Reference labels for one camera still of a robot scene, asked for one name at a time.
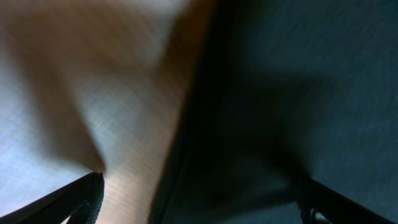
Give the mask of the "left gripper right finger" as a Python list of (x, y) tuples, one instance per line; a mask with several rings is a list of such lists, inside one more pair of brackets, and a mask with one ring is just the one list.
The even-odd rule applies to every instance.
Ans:
[(308, 177), (295, 179), (295, 196), (303, 223), (316, 223), (316, 214), (328, 223), (394, 224)]

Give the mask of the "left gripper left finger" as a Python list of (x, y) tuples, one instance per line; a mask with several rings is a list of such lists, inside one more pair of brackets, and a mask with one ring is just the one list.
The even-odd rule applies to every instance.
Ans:
[(104, 177), (91, 172), (1, 217), (7, 224), (95, 224), (104, 199)]

